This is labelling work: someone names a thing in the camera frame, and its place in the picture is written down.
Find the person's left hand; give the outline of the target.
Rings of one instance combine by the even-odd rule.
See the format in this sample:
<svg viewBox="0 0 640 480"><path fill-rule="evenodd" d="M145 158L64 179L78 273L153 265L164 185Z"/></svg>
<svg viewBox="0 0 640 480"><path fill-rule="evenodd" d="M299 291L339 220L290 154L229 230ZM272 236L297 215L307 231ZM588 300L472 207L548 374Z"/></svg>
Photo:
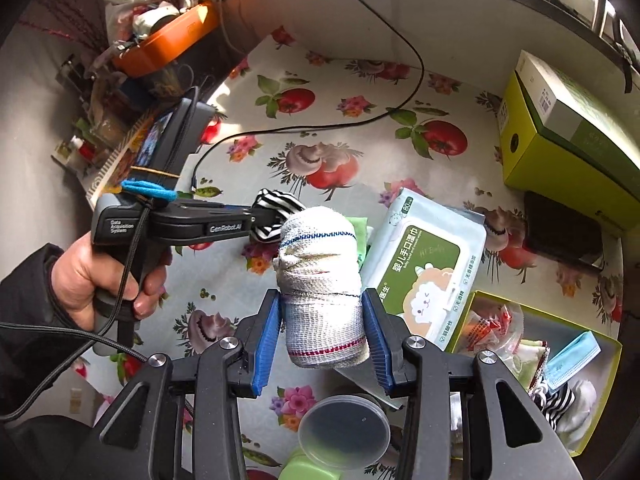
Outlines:
<svg viewBox="0 0 640 480"><path fill-rule="evenodd" d="M160 296L166 292L167 268L171 260L171 250L166 249L160 263L146 276L142 286L131 275L128 276L124 299L134 303L134 314L139 320L154 313ZM74 323L82 330L92 332L96 325L94 292L100 288L116 296L123 270L120 262L92 248L91 234L87 232L75 240L53 265L53 292Z"/></svg>

